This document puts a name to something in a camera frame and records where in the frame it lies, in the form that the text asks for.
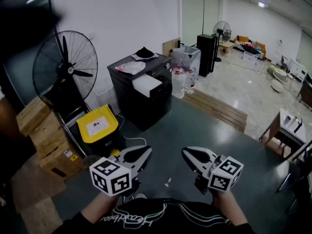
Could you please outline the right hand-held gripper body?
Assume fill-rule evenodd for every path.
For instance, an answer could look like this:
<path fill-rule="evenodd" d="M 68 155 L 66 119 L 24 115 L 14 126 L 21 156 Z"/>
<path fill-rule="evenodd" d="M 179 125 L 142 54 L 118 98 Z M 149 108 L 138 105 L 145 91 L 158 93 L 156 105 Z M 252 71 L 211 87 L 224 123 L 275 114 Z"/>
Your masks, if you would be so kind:
<path fill-rule="evenodd" d="M 229 191 L 238 181 L 244 165 L 231 156 L 220 156 L 207 172 L 208 178 L 198 175 L 195 186 L 205 194 L 208 189 Z"/>

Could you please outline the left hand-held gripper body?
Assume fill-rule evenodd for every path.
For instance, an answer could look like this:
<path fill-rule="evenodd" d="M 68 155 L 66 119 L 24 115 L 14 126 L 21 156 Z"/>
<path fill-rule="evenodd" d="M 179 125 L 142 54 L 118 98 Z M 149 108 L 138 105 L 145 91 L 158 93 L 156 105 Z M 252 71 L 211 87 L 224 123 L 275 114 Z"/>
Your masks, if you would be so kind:
<path fill-rule="evenodd" d="M 93 186 L 106 195 L 131 197 L 139 188 L 136 165 L 123 156 L 102 157 L 89 168 Z"/>

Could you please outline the white pull-out drawer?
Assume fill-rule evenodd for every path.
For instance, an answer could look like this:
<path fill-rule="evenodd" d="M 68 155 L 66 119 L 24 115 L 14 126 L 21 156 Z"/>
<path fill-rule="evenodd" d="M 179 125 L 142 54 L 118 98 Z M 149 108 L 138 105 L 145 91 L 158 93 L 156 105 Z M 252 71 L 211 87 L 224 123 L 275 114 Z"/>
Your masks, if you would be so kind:
<path fill-rule="evenodd" d="M 134 79 L 132 85 L 136 91 L 150 99 L 164 97 L 172 92 L 171 80 L 163 75 L 152 77 L 144 74 Z"/>

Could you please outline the person's left forearm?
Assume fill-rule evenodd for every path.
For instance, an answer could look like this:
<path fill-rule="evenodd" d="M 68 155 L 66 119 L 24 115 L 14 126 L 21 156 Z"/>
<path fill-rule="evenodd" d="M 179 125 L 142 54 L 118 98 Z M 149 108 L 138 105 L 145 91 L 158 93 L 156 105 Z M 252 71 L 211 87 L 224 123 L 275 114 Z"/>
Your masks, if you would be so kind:
<path fill-rule="evenodd" d="M 90 223 L 95 224 L 103 215 L 111 211 L 117 204 L 119 196 L 108 196 L 99 193 L 80 213 Z"/>

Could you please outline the person's right forearm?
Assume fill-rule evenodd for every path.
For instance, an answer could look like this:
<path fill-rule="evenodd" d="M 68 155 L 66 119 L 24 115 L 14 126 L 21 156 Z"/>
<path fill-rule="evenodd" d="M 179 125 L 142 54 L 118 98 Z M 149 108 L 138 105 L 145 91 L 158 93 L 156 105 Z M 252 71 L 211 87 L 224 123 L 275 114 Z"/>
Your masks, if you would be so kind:
<path fill-rule="evenodd" d="M 221 192 L 210 189 L 213 205 L 235 226 L 247 224 L 248 221 L 231 191 Z"/>

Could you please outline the pink detergent pouch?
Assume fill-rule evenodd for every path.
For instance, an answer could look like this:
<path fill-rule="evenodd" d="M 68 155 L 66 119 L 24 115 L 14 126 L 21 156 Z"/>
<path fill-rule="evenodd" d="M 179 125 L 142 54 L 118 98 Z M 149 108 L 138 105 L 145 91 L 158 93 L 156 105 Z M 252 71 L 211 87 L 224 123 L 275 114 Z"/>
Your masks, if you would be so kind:
<path fill-rule="evenodd" d="M 144 70 L 145 66 L 146 64 L 142 61 L 131 61 L 131 62 L 124 63 L 120 66 L 117 66 L 115 67 L 115 69 L 123 73 L 136 75 L 137 73 Z"/>

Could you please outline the black washing machine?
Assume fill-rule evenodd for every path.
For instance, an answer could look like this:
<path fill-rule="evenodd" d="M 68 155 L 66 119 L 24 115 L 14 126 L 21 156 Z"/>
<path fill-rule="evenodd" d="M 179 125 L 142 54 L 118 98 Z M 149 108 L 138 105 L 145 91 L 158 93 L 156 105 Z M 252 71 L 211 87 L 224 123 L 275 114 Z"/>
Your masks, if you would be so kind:
<path fill-rule="evenodd" d="M 171 109 L 172 92 L 164 97 L 150 99 L 136 91 L 132 81 L 144 74 L 156 77 L 166 76 L 172 81 L 172 61 L 170 57 L 159 54 L 158 58 L 143 60 L 146 64 L 144 70 L 131 75 L 115 69 L 124 63 L 135 61 L 131 56 L 127 56 L 109 66 L 107 66 L 113 87 L 116 93 L 118 106 L 122 114 L 142 131 L 147 130 L 159 121 Z"/>

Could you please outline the yellow-lidded black waste bin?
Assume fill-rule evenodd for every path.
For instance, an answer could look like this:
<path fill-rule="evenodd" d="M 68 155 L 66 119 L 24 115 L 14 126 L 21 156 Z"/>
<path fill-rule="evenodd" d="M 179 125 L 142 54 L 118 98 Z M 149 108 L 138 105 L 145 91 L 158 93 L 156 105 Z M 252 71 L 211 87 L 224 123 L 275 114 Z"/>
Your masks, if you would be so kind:
<path fill-rule="evenodd" d="M 119 122 L 108 104 L 77 119 L 76 124 L 83 142 L 93 154 L 108 157 L 112 150 L 122 151 L 126 148 Z"/>

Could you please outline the wooden slatted board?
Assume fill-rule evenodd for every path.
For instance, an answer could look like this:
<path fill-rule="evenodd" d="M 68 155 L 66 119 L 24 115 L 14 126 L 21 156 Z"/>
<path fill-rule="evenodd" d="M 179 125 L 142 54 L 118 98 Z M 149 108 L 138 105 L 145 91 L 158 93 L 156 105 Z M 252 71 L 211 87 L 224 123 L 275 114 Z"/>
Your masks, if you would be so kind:
<path fill-rule="evenodd" d="M 186 93 L 181 100 L 242 133 L 245 132 L 248 117 L 245 112 L 197 89 L 192 94 Z"/>

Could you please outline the person's black printed shirt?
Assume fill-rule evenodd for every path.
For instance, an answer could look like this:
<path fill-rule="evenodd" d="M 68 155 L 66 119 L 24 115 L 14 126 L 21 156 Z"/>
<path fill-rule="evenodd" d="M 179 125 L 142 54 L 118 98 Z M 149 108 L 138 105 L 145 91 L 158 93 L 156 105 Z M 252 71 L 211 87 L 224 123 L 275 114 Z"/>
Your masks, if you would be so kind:
<path fill-rule="evenodd" d="M 172 198 L 133 199 L 95 224 L 81 213 L 53 234 L 255 234 L 248 223 L 235 226 L 212 205 Z"/>

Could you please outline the brown white-topped side table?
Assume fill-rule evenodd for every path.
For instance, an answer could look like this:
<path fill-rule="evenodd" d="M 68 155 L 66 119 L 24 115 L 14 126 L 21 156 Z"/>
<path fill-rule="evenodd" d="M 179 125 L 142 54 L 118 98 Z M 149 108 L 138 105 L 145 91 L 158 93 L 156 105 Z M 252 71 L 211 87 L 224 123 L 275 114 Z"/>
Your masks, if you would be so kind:
<path fill-rule="evenodd" d="M 300 148 L 307 144 L 306 129 L 303 120 L 291 115 L 285 109 L 280 109 L 268 128 L 260 136 L 259 142 L 265 146 L 273 140 L 279 141 L 278 146 L 273 150 L 281 156 L 285 156 L 285 148 L 290 153 L 285 159 L 290 158 Z"/>

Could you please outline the flattened cardboard sheet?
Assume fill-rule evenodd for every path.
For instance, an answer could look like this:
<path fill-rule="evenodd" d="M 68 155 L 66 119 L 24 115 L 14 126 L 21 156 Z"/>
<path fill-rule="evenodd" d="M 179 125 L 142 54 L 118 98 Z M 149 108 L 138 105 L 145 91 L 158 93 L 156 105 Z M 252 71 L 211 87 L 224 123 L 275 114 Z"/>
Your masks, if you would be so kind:
<path fill-rule="evenodd" d="M 32 155 L 10 179 L 13 201 L 29 234 L 51 234 L 63 222 L 52 197 L 66 189 L 65 183 L 39 166 Z"/>

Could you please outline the clear plastic storage bin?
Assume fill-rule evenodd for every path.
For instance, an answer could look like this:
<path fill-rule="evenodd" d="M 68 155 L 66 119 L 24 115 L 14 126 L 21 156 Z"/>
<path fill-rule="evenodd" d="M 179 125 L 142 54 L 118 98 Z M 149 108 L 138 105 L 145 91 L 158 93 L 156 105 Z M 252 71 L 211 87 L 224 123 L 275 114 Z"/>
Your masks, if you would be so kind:
<path fill-rule="evenodd" d="M 193 70 L 198 77 L 201 51 L 197 48 L 184 46 L 174 48 L 171 52 L 173 65 L 182 66 L 184 71 Z"/>

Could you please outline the tall black cabinet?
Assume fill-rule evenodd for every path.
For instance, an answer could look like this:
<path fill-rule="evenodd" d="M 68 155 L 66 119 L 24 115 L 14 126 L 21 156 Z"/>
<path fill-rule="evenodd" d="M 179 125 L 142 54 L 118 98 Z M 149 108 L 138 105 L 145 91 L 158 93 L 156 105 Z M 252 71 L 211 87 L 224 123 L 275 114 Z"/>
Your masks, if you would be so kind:
<path fill-rule="evenodd" d="M 217 52 L 216 35 L 198 35 L 196 47 L 201 51 L 199 75 L 206 77 L 209 73 L 214 71 L 215 55 Z"/>

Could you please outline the black cloth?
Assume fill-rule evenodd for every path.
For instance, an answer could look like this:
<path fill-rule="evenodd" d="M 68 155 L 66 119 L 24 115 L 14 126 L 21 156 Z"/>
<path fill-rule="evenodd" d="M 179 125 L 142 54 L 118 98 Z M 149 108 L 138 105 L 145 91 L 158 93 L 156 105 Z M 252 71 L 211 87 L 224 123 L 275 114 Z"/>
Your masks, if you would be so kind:
<path fill-rule="evenodd" d="M 148 59 L 152 58 L 154 56 L 154 53 L 150 50 L 148 50 L 146 47 L 141 48 L 135 53 L 136 56 L 142 59 Z"/>

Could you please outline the white storage box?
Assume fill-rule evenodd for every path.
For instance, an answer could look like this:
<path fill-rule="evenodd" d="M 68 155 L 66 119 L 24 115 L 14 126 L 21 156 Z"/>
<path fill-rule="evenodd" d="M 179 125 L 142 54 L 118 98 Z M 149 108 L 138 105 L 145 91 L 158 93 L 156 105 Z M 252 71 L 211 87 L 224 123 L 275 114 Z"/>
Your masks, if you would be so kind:
<path fill-rule="evenodd" d="M 243 60 L 250 63 L 250 64 L 256 65 L 257 56 L 245 51 L 243 53 Z"/>

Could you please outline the plain wooden board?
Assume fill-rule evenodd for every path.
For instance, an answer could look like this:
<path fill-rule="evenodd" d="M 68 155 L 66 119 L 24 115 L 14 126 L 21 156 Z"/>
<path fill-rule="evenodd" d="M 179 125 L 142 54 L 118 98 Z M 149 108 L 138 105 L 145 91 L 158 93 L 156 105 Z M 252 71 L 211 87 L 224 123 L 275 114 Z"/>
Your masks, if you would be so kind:
<path fill-rule="evenodd" d="M 173 49 L 178 48 L 178 43 L 180 42 L 180 38 L 176 38 L 173 40 L 169 40 L 167 42 L 163 43 L 163 55 L 170 57 L 171 56 L 171 52 L 173 51 Z"/>

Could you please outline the small wooden table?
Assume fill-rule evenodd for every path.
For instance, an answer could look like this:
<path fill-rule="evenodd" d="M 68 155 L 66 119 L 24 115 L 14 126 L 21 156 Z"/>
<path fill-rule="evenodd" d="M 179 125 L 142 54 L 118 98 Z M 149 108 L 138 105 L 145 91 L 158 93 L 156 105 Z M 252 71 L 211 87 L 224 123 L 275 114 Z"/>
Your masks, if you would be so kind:
<path fill-rule="evenodd" d="M 224 52 L 224 57 L 227 56 L 227 53 L 229 51 L 233 52 L 233 47 L 234 47 L 234 43 L 232 43 L 230 41 L 219 44 L 219 49 L 221 50 L 221 52 Z"/>

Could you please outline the orange sofa with clothes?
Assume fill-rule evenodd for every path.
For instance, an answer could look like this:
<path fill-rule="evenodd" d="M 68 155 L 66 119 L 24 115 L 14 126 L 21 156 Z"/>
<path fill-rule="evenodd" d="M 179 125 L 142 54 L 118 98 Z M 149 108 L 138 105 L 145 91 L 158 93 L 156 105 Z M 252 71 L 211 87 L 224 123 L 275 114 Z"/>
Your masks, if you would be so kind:
<path fill-rule="evenodd" d="M 258 41 L 253 41 L 244 36 L 236 36 L 233 43 L 235 48 L 253 54 L 258 59 L 264 60 L 266 58 L 266 46 Z"/>

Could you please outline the dark brown wooden cabinet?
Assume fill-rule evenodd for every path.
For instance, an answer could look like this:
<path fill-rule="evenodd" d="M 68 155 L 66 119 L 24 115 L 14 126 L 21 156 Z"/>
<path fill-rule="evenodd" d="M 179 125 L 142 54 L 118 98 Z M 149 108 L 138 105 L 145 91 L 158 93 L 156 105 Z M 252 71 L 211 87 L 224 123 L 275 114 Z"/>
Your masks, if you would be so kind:
<path fill-rule="evenodd" d="M 312 77 L 309 74 L 306 75 L 298 96 L 301 96 L 299 102 L 308 105 L 312 112 Z"/>

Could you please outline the white cabinet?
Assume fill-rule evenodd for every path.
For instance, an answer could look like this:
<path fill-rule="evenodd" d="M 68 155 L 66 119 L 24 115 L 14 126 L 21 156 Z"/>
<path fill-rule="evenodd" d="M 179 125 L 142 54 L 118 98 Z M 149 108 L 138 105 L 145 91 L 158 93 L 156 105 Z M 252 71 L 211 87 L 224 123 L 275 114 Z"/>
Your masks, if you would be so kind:
<path fill-rule="evenodd" d="M 289 71 L 292 75 L 296 76 L 297 79 L 300 80 L 301 83 L 306 78 L 307 70 L 306 68 L 300 64 L 298 61 L 290 59 L 288 62 Z"/>

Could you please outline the large black pedestal fan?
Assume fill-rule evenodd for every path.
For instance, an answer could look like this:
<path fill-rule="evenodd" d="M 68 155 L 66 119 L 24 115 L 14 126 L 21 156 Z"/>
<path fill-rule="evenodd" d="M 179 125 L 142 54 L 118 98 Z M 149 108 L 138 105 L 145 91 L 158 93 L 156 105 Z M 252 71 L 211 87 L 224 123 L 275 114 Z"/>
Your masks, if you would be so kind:
<path fill-rule="evenodd" d="M 85 100 L 98 75 L 98 57 L 91 40 L 77 31 L 55 32 L 39 48 L 32 69 L 38 97 L 54 111 L 79 154 L 88 153 L 70 128 L 90 112 Z"/>

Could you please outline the small black pedestal fan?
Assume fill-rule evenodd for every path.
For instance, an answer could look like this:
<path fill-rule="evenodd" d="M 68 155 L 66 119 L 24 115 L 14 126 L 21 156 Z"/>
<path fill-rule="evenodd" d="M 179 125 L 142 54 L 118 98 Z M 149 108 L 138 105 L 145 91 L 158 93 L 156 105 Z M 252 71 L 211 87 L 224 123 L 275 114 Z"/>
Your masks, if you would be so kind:
<path fill-rule="evenodd" d="M 220 43 L 226 43 L 231 38 L 231 28 L 226 21 L 219 21 L 213 29 L 214 43 L 214 61 L 221 62 L 221 58 L 217 56 L 218 47 Z"/>

